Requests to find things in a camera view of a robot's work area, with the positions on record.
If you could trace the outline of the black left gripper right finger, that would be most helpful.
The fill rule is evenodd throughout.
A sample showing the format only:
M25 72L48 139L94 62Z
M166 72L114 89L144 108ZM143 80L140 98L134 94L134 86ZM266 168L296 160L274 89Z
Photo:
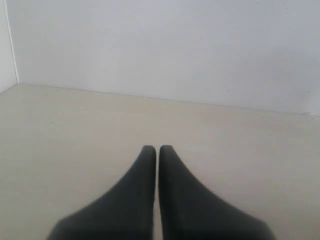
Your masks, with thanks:
M207 189L171 145L159 150L158 197L165 240L271 240L263 221Z

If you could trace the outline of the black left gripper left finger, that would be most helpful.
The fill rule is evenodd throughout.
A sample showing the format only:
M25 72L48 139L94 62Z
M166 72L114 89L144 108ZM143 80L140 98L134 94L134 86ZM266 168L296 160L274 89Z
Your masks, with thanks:
M156 150L145 145L125 175L104 195L61 219L49 240L151 240Z

